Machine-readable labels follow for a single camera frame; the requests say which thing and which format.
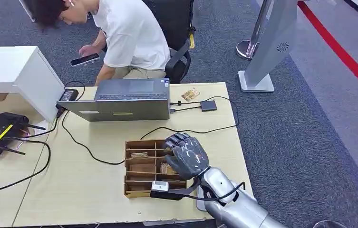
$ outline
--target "white stand base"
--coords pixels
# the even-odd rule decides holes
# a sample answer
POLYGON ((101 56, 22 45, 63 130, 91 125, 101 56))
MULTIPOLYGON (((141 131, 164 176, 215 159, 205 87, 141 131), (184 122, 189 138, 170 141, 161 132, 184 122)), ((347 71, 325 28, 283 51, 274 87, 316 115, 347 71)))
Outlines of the white stand base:
POLYGON ((242 92, 260 92, 260 93, 272 93, 274 92, 274 86, 272 84, 270 74, 267 74, 255 87, 248 87, 246 79, 244 78, 245 71, 239 71, 239 82, 241 83, 242 92))

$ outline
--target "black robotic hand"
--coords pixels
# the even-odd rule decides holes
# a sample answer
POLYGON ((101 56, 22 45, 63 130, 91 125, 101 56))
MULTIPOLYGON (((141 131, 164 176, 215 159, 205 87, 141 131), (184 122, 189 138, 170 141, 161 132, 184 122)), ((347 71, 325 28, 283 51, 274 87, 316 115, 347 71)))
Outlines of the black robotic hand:
POLYGON ((208 156, 200 142, 186 133, 176 133, 165 141, 174 157, 166 155, 167 163, 185 180, 198 176, 208 168, 208 156))

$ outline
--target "touchpad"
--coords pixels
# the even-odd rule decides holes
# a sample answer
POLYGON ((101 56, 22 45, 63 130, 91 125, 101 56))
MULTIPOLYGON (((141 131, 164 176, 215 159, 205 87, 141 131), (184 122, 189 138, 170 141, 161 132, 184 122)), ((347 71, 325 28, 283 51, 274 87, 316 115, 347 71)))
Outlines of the touchpad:
POLYGON ((130 82, 130 92, 152 92, 154 90, 154 81, 133 80, 130 82))

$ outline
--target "red line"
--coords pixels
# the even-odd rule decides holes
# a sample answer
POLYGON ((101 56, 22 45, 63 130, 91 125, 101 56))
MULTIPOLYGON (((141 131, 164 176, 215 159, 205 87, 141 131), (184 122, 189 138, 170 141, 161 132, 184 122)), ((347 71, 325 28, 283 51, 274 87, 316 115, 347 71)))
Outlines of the red line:
POLYGON ((336 53, 336 55, 344 62, 344 64, 352 71, 358 78, 358 63, 345 51, 345 49, 334 39, 334 37, 327 31, 319 19, 313 14, 303 1, 298 1, 298 6, 311 22, 317 32, 323 37, 324 41, 336 53))

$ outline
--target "black chair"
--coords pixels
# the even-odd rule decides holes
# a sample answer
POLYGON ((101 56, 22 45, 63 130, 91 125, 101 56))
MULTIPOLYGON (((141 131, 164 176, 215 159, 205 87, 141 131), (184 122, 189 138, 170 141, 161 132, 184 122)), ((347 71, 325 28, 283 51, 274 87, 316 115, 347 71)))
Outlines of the black chair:
POLYGON ((143 0, 155 15, 171 49, 166 64, 166 77, 178 84, 187 75, 191 64, 189 35, 193 20, 194 0, 143 0))

